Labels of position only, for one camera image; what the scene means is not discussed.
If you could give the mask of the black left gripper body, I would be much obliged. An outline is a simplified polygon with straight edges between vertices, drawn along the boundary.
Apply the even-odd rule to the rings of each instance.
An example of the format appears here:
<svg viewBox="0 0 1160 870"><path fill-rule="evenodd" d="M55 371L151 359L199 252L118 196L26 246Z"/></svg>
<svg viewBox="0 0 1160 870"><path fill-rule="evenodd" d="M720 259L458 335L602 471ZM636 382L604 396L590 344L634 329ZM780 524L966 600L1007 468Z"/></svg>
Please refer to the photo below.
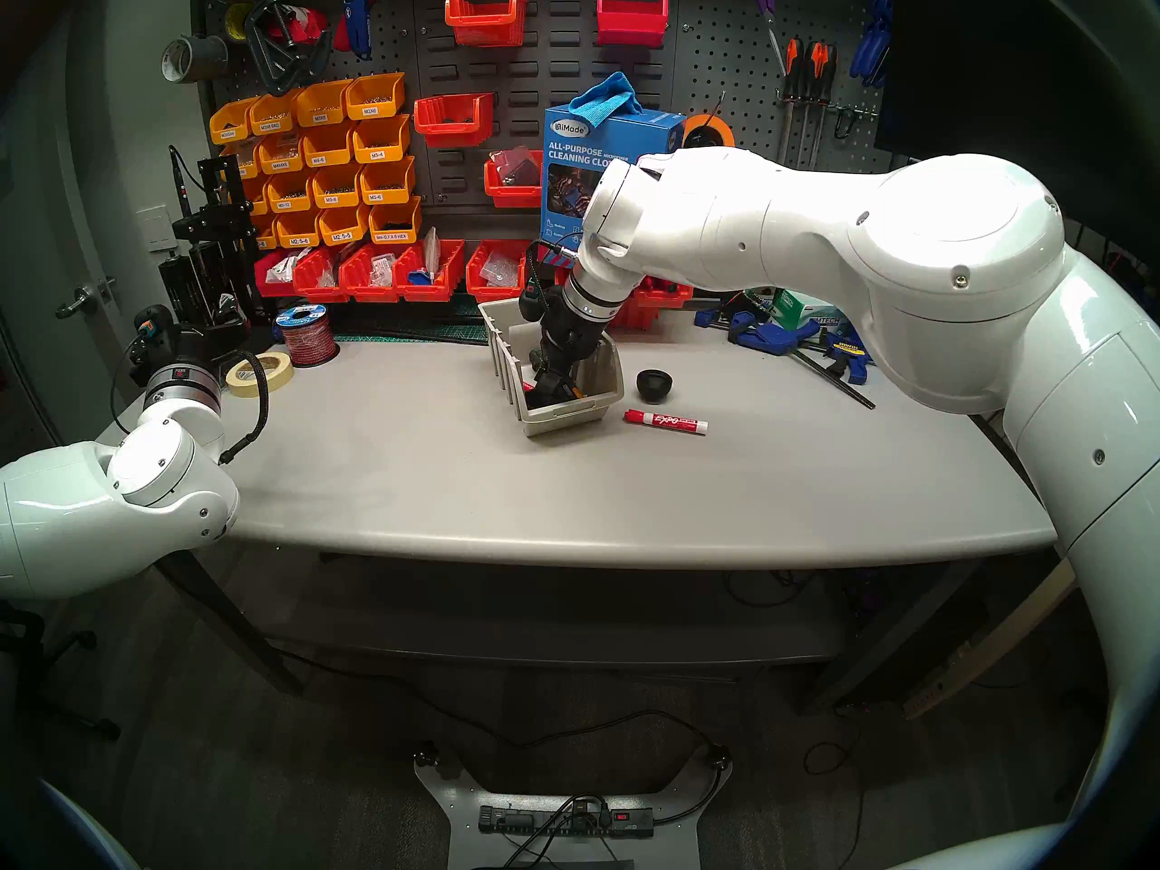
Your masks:
<svg viewBox="0 0 1160 870"><path fill-rule="evenodd" d="M136 339L130 346L131 376L151 376L174 363L194 363L212 370L224 355L206 331L177 322L164 305L140 310L132 322Z"/></svg>

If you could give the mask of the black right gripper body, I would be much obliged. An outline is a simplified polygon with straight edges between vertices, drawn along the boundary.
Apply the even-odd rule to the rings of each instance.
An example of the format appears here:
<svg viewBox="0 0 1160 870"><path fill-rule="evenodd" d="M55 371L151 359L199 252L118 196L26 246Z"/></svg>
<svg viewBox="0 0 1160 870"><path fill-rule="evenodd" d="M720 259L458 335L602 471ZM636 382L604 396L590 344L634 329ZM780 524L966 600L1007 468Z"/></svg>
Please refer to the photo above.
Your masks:
<svg viewBox="0 0 1160 870"><path fill-rule="evenodd" d="M567 306L548 306L539 320L539 363L535 379L551 375L575 380L580 364L595 353L609 320L577 316Z"/></svg>

